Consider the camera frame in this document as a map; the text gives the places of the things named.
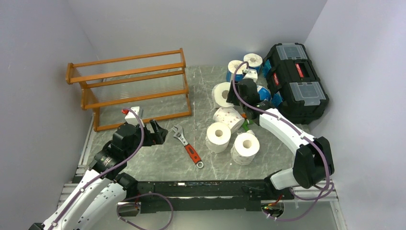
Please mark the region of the plain white paper roll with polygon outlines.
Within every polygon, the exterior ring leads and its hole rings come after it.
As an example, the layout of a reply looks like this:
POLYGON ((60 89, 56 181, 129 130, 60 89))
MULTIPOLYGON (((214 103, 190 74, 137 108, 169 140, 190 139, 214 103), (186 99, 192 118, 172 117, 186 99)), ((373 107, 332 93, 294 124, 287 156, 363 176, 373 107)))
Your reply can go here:
POLYGON ((212 123, 206 131, 205 143, 214 153, 223 152, 231 139, 230 128, 221 122, 212 123))

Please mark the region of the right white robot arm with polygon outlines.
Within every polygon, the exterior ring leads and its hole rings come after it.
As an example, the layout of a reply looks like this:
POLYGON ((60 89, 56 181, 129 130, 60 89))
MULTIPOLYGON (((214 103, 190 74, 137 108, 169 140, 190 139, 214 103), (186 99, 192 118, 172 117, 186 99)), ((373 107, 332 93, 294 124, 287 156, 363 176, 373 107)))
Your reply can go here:
POLYGON ((335 169, 329 141, 304 132, 271 102, 261 100, 252 79, 231 80, 227 102, 241 106, 247 118, 271 132, 293 154, 291 168, 274 172, 264 179, 266 197, 275 199, 283 189, 298 186, 308 189, 322 180, 330 180, 335 169))

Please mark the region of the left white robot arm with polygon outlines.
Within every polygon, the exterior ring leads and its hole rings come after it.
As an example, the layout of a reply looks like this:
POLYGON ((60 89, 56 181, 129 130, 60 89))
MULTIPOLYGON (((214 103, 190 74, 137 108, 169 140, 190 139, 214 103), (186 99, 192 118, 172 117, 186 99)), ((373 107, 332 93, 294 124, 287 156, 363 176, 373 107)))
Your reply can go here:
POLYGON ((93 158, 89 169, 66 201, 42 223, 34 223, 32 230, 88 230, 105 212, 118 202, 132 201, 138 193, 138 181, 123 169, 127 161, 142 146, 162 145, 168 130, 155 120, 150 132, 143 124, 120 125, 93 158))

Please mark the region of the dotted white roll front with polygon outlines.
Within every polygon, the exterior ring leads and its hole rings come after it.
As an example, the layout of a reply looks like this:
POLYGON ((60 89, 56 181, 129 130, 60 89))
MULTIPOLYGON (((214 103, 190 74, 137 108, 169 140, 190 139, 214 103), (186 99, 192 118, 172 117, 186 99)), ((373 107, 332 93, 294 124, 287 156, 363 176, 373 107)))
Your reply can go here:
POLYGON ((235 163, 245 166, 253 161, 259 149, 256 136, 246 132, 237 135, 230 153, 235 163))

